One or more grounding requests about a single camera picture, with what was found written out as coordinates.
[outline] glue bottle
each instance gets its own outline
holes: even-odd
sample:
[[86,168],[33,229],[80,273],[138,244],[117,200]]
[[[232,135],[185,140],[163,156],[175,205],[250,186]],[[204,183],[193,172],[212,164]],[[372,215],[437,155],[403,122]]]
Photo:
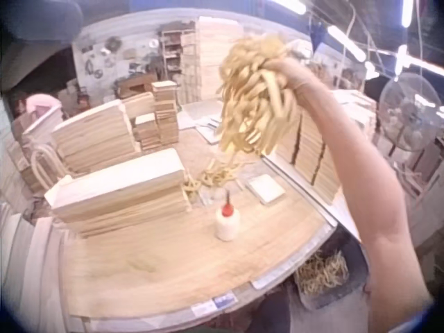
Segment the glue bottle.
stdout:
[[221,241],[232,241],[239,233],[241,215],[230,203],[227,191],[226,203],[216,211],[216,237]]

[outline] pink shirt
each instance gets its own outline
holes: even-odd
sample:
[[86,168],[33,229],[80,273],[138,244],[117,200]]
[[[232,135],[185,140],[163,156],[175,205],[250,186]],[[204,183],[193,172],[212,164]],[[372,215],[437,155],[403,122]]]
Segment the pink shirt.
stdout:
[[49,111],[52,107],[62,105],[58,99],[46,95],[36,94],[26,99],[26,111],[27,113],[35,112],[37,118],[40,118],[43,114]]

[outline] workshop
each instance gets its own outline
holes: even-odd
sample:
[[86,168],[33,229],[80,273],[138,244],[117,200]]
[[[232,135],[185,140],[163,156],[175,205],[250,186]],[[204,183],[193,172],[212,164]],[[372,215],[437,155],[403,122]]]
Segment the workshop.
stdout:
[[444,332],[441,1],[0,18],[2,332]]

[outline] red nozzle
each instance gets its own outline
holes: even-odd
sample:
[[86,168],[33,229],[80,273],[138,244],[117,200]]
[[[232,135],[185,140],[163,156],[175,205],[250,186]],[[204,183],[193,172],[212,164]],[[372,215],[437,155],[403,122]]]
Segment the red nozzle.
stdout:
[[222,207],[222,216],[230,217],[234,213],[234,207],[230,203],[230,191],[227,190],[227,201],[225,205]]

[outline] ceiling light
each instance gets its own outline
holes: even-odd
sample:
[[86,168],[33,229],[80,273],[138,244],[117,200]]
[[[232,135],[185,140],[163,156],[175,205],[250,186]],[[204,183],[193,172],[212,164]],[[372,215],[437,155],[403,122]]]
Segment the ceiling light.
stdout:
[[374,64],[372,64],[370,61],[366,61],[364,63],[364,66],[367,68],[368,71],[375,71],[376,70]]
[[288,8],[292,12],[295,12],[299,15],[304,15],[307,12],[307,7],[305,4],[300,2],[299,0],[272,0],[285,8]]
[[423,106],[428,106],[429,108],[436,108],[435,103],[429,102],[427,99],[425,99],[419,94],[415,94],[415,102],[422,104]]
[[347,50],[351,52],[352,55],[359,62],[363,62],[366,60],[366,54],[362,51],[350,38],[348,38],[345,33],[340,31],[337,26],[329,26],[327,28],[328,33],[340,42]]
[[366,74],[366,80],[371,80],[373,78],[379,78],[379,73],[377,71],[368,71]]
[[400,75],[402,72],[402,68],[404,66],[405,60],[407,59],[407,45],[401,45],[398,49],[398,54],[396,55],[396,66],[395,66],[395,74],[396,76]]
[[413,0],[404,0],[402,4],[402,26],[410,27],[411,16],[413,14]]
[[442,68],[442,67],[433,65],[433,64],[431,64],[429,62],[425,62],[424,60],[417,59],[417,58],[411,57],[409,55],[407,56],[406,59],[412,65],[422,67],[422,68],[424,68],[424,69],[426,69],[428,71],[434,72],[435,74],[444,76],[444,68]]

